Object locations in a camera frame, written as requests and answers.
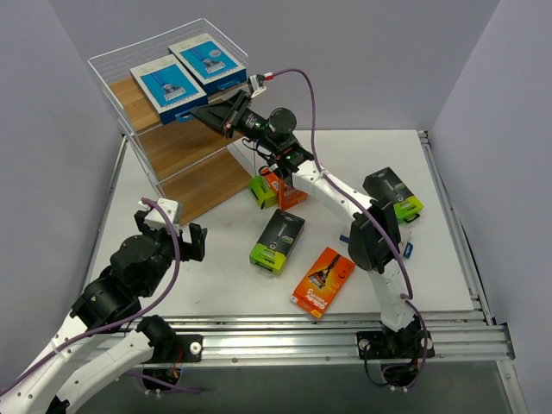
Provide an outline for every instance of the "metal frame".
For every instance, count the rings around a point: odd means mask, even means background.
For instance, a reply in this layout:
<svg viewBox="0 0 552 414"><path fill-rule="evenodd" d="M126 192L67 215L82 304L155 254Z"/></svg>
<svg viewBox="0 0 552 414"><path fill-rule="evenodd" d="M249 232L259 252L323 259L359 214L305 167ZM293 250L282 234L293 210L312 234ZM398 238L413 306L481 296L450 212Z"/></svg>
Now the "metal frame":
<svg viewBox="0 0 552 414"><path fill-rule="evenodd" d="M420 140L474 304L471 311L424 312L436 351L436 358L428 360L428 363L496 361L512 412L525 414L524 397L511 362L515 355L508 328L496 325L492 320L466 236L436 169L427 135L421 136ZM116 170L120 168L121 160L118 160ZM117 177L118 172L114 173L111 194ZM99 235L103 231L109 206L108 203ZM194 333L204 337L203 358L194 367L360 364L356 332L380 329L376 314L329 314L318 322L306 315L164 318L177 333ZM129 329L134 329L138 322L132 323ZM115 334L91 358L111 348L122 335ZM144 367L168 366L150 364Z"/></svg>

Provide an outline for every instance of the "wooden shelf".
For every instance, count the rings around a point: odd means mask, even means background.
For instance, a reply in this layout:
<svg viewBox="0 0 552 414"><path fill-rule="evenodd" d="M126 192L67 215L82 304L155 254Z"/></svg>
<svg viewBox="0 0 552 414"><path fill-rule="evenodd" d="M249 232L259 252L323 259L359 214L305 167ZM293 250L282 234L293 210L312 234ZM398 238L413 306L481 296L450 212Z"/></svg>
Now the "wooden shelf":
<svg viewBox="0 0 552 414"><path fill-rule="evenodd" d="M139 139L157 178L162 181L238 138L238 134L232 140L221 137L194 119L171 122L149 130Z"/></svg>
<svg viewBox="0 0 552 414"><path fill-rule="evenodd" d="M161 125L159 116L132 77L114 82L110 89L129 116L137 134Z"/></svg>
<svg viewBox="0 0 552 414"><path fill-rule="evenodd" d="M220 136L198 120L161 125L154 109L132 78L110 85L129 115L146 156L159 181L228 146L232 140Z"/></svg>
<svg viewBox="0 0 552 414"><path fill-rule="evenodd" d="M162 125L132 77L110 88L129 116L155 175L165 180L161 187L166 196L182 203L182 224L247 187L251 176L225 148L240 136L229 140L197 120Z"/></svg>
<svg viewBox="0 0 552 414"><path fill-rule="evenodd" d="M251 176L225 148L161 184L166 196L183 205L186 224L248 186Z"/></svg>

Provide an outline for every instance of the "white table surface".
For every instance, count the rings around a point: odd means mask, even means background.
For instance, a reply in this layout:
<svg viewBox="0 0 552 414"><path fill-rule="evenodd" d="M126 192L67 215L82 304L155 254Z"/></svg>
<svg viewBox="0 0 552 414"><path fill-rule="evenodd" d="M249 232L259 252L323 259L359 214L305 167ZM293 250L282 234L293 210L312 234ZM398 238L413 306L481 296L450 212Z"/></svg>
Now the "white table surface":
<svg viewBox="0 0 552 414"><path fill-rule="evenodd" d="M297 137L310 148L308 132L298 131ZM243 151L251 158L247 149ZM416 131L319 131L317 151L326 168L357 190L362 190L365 176L380 168L390 166L397 173L424 204L422 216L410 225L414 248L405 261L414 303L421 311L472 310ZM155 198L155 192L129 148L94 261L93 279L122 241L138 233L133 215L142 196ZM196 219L195 223L209 230L205 259L181 264L176 285L155 313L198 317L304 314L289 297L324 248L330 246L347 255L347 245L339 241L343 225L314 199L292 208L293 214L306 220L304 232L284 272L272 276L250 265L248 255L273 212L274 208L259 210L245 190ZM156 294L172 274L171 267ZM142 306L151 301L143 299ZM379 312L379 306L370 278L357 268L326 314L365 312Z"/></svg>

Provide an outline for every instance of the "orange box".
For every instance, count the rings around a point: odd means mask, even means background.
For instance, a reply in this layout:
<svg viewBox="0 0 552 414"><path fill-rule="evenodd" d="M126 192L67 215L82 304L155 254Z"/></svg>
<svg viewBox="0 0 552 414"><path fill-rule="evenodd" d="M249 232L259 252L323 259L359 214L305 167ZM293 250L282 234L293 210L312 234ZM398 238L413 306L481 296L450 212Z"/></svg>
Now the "orange box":
<svg viewBox="0 0 552 414"><path fill-rule="evenodd" d="M262 174L267 174L267 171L268 167L260 172ZM278 207L282 210L288 210L294 205L303 203L303 201L309 197L306 192L302 192L284 183L274 172L269 172L267 175L263 175L263 177L271 190L278 194Z"/></svg>
<svg viewBox="0 0 552 414"><path fill-rule="evenodd" d="M332 248L325 248L295 288L290 300L312 316L320 318L353 270L354 263L351 260Z"/></svg>

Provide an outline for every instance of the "small blue object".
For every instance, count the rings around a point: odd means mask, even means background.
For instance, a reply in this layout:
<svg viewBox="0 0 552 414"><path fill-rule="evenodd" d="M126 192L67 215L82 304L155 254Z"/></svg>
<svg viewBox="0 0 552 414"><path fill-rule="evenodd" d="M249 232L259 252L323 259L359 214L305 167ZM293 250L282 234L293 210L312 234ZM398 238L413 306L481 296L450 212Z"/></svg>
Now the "small blue object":
<svg viewBox="0 0 552 414"><path fill-rule="evenodd" d="M412 249L413 249L413 248L414 248L414 246L412 245L412 243L410 243L410 242L407 242L407 243L406 243L405 252L403 253L403 256L404 256L406 259L410 259L411 254L412 254Z"/></svg>
<svg viewBox="0 0 552 414"><path fill-rule="evenodd" d="M248 79L244 65L209 34L171 45L169 50L182 62L208 95Z"/></svg>
<svg viewBox="0 0 552 414"><path fill-rule="evenodd" d="M180 112L179 114L176 114L174 117L180 123L188 122L194 119L194 115L192 115L187 110L185 110L184 112Z"/></svg>

